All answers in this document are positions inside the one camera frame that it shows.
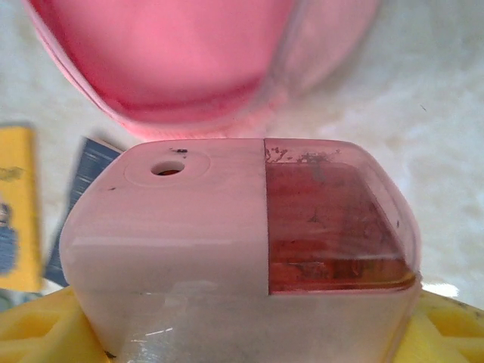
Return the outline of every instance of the pink container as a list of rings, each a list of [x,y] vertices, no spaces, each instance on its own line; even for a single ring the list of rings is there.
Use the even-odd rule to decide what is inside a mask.
[[[24,0],[66,77],[147,140],[261,136],[353,49],[378,0]]]
[[[390,361],[420,292],[407,203],[340,141],[138,145],[75,205],[60,259],[118,361]]]

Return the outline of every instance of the pink pencil sharpener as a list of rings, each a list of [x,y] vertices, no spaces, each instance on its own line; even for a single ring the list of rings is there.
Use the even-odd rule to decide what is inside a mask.
[[[341,141],[138,145],[76,204],[60,257],[117,361],[390,361],[420,292],[405,199]]]

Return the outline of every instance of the plastic casing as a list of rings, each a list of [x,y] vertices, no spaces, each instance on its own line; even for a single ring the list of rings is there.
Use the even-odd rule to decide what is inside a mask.
[[[154,5],[156,2],[152,0],[137,1],[138,8],[134,8],[131,14],[135,12],[139,14],[149,8],[150,11],[144,15],[150,19],[143,20],[142,17],[137,23],[132,24],[133,29],[130,29],[126,28],[125,17],[119,16],[116,11],[110,12],[106,7],[111,9],[118,7],[123,10],[132,8],[134,1],[103,6],[95,0],[69,2],[23,0],[23,2],[41,42],[63,74],[107,115],[144,140],[262,137],[275,108],[323,79],[358,44],[374,19],[380,3],[379,0],[293,1],[293,6],[281,27],[281,34],[275,40],[274,51],[265,57],[267,59],[264,62],[267,64],[256,75],[256,82],[241,86],[237,92],[233,89],[230,92],[219,92],[215,96],[211,95],[209,99],[191,100],[180,97],[168,102],[164,100],[163,95],[154,98],[166,82],[160,80],[154,84],[157,74],[147,76],[136,73],[150,69],[154,69],[154,72],[160,68],[163,70],[163,66],[159,66],[158,63],[163,64],[166,45],[153,39],[163,38],[166,24],[162,20],[158,21],[158,24],[161,22],[165,26],[161,27],[158,33],[150,28],[151,21],[157,24],[154,18],[158,17],[159,13],[163,14],[162,6],[157,8]],[[180,3],[180,6],[186,7],[187,4],[183,3],[188,2]],[[221,3],[223,2],[213,0],[208,4],[212,4],[213,12],[216,12],[223,9]],[[280,5],[278,0],[274,0],[270,6],[276,12]],[[241,14],[245,14],[252,9],[250,21],[254,25],[246,30],[240,29],[239,33],[244,31],[251,33],[253,29],[258,29],[258,21],[260,26],[267,26],[267,19],[270,19],[272,14],[261,13],[261,17],[257,13],[260,7],[260,3],[254,0],[231,3],[231,13],[228,14],[230,16],[233,16],[232,12],[240,11]],[[201,19],[197,22],[212,15],[206,12],[200,10]],[[246,18],[241,21],[245,24],[250,23]],[[138,41],[134,42],[135,45],[131,45],[132,48],[141,44],[143,48],[133,50],[128,45],[125,48],[120,47],[120,54],[112,56],[112,59],[105,59],[104,56],[114,51],[116,47],[114,37],[106,36],[107,30],[103,28],[103,24],[106,24],[106,27],[111,26],[116,29],[115,25],[108,25],[111,23],[119,27],[117,34],[129,33],[126,41],[132,40],[132,37],[138,37]],[[229,33],[229,30],[237,32],[237,23],[232,28],[225,29],[222,25],[219,34]],[[140,29],[143,29],[144,33],[138,34]],[[256,35],[254,39],[250,38],[246,44],[258,44],[260,39],[268,36],[267,33],[270,32]],[[187,42],[192,42],[193,38],[188,39]],[[185,44],[180,44],[180,47],[170,46],[170,52],[181,51],[179,49],[183,45]],[[260,48],[250,49],[247,57],[252,57],[253,52],[259,50]],[[137,58],[135,62],[141,65],[138,70],[126,68],[128,59],[133,55]],[[179,62],[196,59],[196,55],[187,54],[186,58],[182,58]],[[86,64],[91,66],[100,64],[101,70],[83,69]],[[221,69],[226,67],[239,66],[220,65]],[[212,78],[216,75],[209,70],[206,74]],[[237,76],[241,76],[240,73],[236,73],[234,78]],[[119,82],[122,82],[121,78],[134,79],[135,82],[131,84],[130,81],[126,81],[124,86],[119,85],[118,87],[125,93],[118,92],[118,95],[115,95],[112,89],[102,82],[102,79],[109,79],[109,77],[118,79]],[[231,85],[230,82],[235,84],[234,79],[229,79],[228,82]],[[136,103],[138,101],[135,96],[130,96],[130,92],[138,86],[141,88],[142,96],[137,97],[146,98],[141,104]],[[165,91],[165,95],[174,93],[175,89]]]
[[[275,164],[310,166],[317,182],[317,170],[333,164],[358,171],[388,225],[398,222],[392,233],[414,280],[271,291],[280,222],[266,171]],[[353,144],[159,141],[126,151],[83,194],[64,226],[60,258],[118,361],[375,363],[391,359],[420,292],[419,243],[402,195]]]

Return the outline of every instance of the white surface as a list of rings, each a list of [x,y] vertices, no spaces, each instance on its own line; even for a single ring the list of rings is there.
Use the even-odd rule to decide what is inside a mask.
[[[270,136],[336,138],[369,150],[408,198],[429,290],[484,308],[484,2],[387,0],[359,50],[281,112]],[[0,122],[39,127],[47,253],[83,135],[137,141],[84,99],[0,0]]]

